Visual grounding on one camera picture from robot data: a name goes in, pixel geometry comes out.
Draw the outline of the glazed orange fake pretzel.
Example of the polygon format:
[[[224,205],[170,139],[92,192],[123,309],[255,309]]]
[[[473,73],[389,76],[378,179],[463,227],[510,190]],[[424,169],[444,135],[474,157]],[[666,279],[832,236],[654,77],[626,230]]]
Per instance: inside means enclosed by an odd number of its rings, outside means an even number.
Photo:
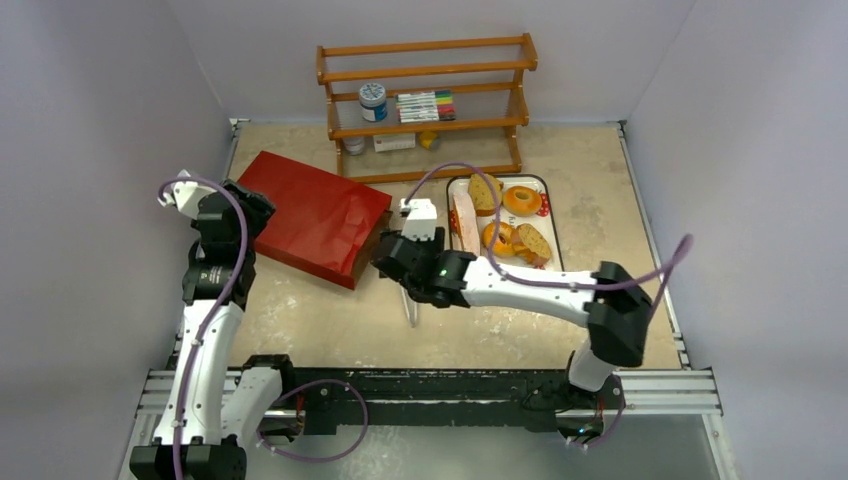
[[[513,246],[514,229],[504,222],[490,221],[483,229],[481,241],[484,247],[488,248],[491,242],[493,244],[493,255],[499,258],[513,258],[516,256],[516,250]]]

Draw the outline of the yellow fake bread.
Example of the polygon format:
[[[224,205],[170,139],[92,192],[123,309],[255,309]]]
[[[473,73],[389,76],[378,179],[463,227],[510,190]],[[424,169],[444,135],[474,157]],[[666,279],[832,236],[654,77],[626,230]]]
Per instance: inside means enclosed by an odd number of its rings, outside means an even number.
[[[467,192],[477,216],[491,216],[502,204],[503,182],[492,175],[472,174]]]

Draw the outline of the red paper bag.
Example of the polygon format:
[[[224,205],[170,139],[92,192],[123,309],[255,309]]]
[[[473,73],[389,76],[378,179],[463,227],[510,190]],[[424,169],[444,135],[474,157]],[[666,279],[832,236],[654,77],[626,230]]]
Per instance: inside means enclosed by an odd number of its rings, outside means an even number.
[[[276,207],[255,241],[256,251],[353,290],[379,234],[388,227],[392,196],[268,151],[238,183]]]

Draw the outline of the brown seeded bread slice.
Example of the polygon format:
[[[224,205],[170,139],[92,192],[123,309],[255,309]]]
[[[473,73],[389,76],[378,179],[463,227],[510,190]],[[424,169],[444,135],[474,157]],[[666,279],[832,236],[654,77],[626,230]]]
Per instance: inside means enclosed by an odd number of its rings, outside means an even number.
[[[543,267],[552,258],[550,243],[529,223],[515,227],[511,241],[515,253],[534,267]]]

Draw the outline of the orange fake donut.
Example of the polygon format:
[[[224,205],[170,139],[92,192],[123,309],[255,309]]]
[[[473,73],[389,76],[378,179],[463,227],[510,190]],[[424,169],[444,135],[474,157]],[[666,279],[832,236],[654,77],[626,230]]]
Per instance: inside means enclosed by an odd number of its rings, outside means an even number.
[[[525,186],[513,186],[502,194],[502,205],[511,214],[518,217],[536,215],[543,206],[539,192]]]

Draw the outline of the strawberry print white tray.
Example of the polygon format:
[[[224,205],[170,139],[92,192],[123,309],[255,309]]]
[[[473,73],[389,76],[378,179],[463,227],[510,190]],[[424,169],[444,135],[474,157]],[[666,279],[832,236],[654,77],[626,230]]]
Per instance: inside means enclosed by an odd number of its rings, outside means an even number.
[[[544,270],[548,271],[564,271],[565,265],[563,263],[562,256],[560,254],[559,247],[559,238],[556,230],[555,221],[553,219],[553,214],[551,212],[552,207],[550,206],[548,199],[548,189],[547,184],[541,177],[530,174],[504,174],[504,175],[496,175],[495,178],[501,180],[503,182],[503,191],[507,190],[513,186],[525,186],[529,187],[533,190],[539,192],[543,199],[542,209],[533,216],[529,217],[518,217],[511,213],[509,213],[503,206],[500,208],[500,220],[511,227],[516,227],[520,224],[529,223],[533,225],[537,230],[541,232],[541,234],[545,237],[545,239],[550,243],[552,250],[552,258],[542,267]],[[451,194],[456,191],[467,191],[469,183],[469,176],[464,177],[455,177],[450,179],[447,187],[446,187],[446,199],[448,201],[449,210],[453,210],[453,201],[451,198]],[[481,234],[484,227],[495,219],[494,215],[491,216],[483,216],[477,217],[477,226],[479,231],[479,236],[481,240]],[[459,236],[455,231],[455,221],[450,220],[449,214],[449,240],[446,240],[446,246],[450,245],[451,249],[461,249],[461,243]],[[514,266],[522,266],[522,267],[530,267],[530,264],[526,263],[523,259],[519,257],[513,258],[499,258],[495,257],[498,263],[504,263]]]

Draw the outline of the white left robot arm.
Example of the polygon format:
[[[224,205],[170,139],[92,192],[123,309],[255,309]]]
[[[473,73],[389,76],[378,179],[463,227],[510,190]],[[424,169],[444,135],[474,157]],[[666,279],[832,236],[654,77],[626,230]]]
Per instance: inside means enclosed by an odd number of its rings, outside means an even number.
[[[230,400],[224,398],[229,357],[256,278],[255,240],[275,213],[262,194],[230,180],[181,171],[157,200],[190,218],[199,237],[182,280],[182,345],[162,417],[145,444],[132,449],[137,479],[243,479],[245,446],[265,408],[297,399],[285,355],[254,357]]]

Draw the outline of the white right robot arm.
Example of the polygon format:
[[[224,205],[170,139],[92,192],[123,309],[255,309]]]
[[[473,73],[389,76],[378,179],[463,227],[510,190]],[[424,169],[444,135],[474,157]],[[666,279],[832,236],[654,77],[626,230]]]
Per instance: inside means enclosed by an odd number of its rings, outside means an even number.
[[[564,399],[584,407],[617,368],[642,365],[653,301],[619,264],[561,272],[491,262],[440,240],[381,234],[371,258],[381,276],[417,303],[436,308],[504,307],[568,321],[588,332],[561,381]]]

